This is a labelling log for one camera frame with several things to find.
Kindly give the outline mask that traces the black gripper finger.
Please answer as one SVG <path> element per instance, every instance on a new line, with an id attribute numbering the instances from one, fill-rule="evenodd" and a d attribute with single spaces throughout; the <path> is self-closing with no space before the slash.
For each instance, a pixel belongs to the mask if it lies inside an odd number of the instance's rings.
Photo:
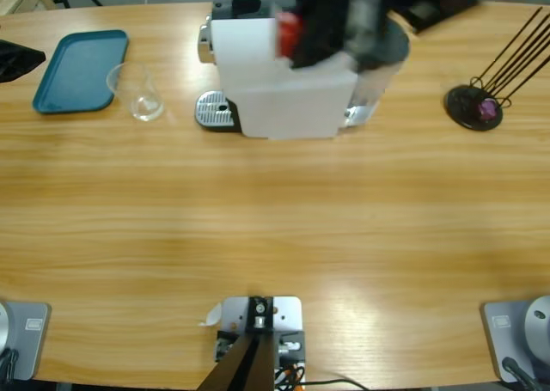
<path id="1" fill-rule="evenodd" d="M 12 82 L 46 61 L 46 55 L 26 46 L 1 40 L 0 82 Z"/>

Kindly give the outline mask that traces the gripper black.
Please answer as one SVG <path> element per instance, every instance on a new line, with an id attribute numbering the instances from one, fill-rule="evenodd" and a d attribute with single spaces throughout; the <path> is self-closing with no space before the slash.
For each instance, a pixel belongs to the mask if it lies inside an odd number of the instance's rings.
<path id="1" fill-rule="evenodd" d="M 306 19 L 329 10 L 339 0 L 302 0 L 300 17 Z M 343 47 L 354 59 L 357 71 L 374 70 L 382 65 L 386 24 L 384 0 L 349 0 L 346 20 L 302 21 L 291 55 L 292 68 L 314 66 L 340 52 Z"/>

